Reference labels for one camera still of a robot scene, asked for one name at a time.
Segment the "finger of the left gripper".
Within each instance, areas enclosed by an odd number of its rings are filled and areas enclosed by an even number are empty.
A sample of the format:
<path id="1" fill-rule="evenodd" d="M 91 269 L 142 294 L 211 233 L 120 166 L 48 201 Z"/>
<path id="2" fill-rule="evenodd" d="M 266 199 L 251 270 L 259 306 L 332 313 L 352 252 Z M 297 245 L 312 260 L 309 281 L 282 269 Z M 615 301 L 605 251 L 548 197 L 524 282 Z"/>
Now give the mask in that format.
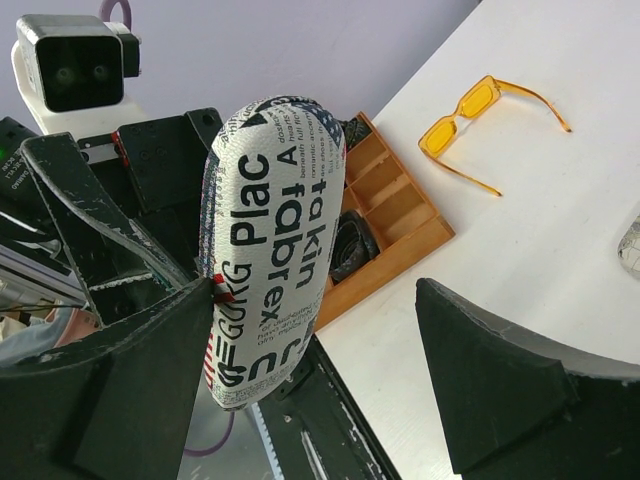
<path id="1" fill-rule="evenodd" d="M 116 205 L 71 134 L 29 138 L 21 151 L 102 324 L 138 313 L 195 278 Z"/>

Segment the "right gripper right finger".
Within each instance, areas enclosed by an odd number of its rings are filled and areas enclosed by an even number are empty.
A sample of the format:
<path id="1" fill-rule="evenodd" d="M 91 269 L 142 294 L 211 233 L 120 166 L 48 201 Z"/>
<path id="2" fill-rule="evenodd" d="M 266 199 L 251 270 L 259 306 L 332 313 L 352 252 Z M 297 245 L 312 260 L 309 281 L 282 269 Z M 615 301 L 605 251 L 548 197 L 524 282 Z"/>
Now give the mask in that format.
<path id="1" fill-rule="evenodd" d="M 433 279 L 416 314 L 451 467 L 465 479 L 635 479 L 639 368 L 486 311 Z"/>

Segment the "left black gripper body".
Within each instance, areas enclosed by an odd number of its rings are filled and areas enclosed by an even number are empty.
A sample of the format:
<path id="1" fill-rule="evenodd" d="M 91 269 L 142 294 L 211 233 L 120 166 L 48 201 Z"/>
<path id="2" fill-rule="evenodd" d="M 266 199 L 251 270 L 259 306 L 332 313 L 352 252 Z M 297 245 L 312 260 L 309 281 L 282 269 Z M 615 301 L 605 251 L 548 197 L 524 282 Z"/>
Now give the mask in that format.
<path id="1" fill-rule="evenodd" d="M 78 142 L 118 208 L 141 224 L 190 278 L 196 275 L 204 164 L 221 126 L 218 111 L 204 108 Z M 75 222 L 74 261 L 92 309 L 103 320 L 126 318 L 166 294 L 138 257 L 81 220 Z"/>

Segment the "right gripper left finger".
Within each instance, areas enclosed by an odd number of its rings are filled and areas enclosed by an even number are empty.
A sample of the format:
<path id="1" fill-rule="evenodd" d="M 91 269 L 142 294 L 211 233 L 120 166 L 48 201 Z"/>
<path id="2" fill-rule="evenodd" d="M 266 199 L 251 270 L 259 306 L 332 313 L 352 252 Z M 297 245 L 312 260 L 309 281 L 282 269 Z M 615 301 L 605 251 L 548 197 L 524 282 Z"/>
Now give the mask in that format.
<path id="1" fill-rule="evenodd" d="M 176 478 L 211 323 L 198 280 L 2 369 L 2 478 Z"/>

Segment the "flag print glasses case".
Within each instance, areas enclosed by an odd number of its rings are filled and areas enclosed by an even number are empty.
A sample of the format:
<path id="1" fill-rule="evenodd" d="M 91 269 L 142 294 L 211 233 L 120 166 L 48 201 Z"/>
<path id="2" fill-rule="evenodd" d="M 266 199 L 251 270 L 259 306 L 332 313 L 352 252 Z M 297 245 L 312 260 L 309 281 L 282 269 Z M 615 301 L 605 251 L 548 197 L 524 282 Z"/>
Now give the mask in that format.
<path id="1" fill-rule="evenodd" d="M 291 375 L 317 322 L 346 175 L 340 122 L 274 96 L 232 115 L 204 167 L 199 270 L 215 287 L 204 373 L 226 411 Z"/>

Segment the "map print glasses case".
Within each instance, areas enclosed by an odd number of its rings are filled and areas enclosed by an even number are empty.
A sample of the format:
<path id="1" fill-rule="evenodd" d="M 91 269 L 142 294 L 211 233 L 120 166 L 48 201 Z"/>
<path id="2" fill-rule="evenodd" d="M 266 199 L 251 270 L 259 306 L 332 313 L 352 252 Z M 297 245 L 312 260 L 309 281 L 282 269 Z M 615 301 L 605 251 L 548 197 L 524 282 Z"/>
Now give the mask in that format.
<path id="1" fill-rule="evenodd" d="M 635 280 L 640 279 L 640 216 L 629 226 L 618 245 L 622 268 Z"/>

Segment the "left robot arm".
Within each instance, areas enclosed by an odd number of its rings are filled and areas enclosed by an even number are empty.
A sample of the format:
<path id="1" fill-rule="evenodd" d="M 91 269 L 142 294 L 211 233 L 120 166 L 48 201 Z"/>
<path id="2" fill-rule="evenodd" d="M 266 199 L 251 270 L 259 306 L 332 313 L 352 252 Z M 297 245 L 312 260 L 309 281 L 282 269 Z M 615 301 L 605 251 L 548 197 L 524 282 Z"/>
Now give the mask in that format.
<path id="1" fill-rule="evenodd" d="M 197 275 L 201 181 L 222 126 L 214 108 L 123 125 L 85 137 L 82 158 L 123 214 L 189 279 Z M 34 132 L 1 122 L 1 305 L 88 306 L 105 324 L 137 313 L 171 288 L 142 259 L 85 224 L 30 174 L 20 145 Z"/>

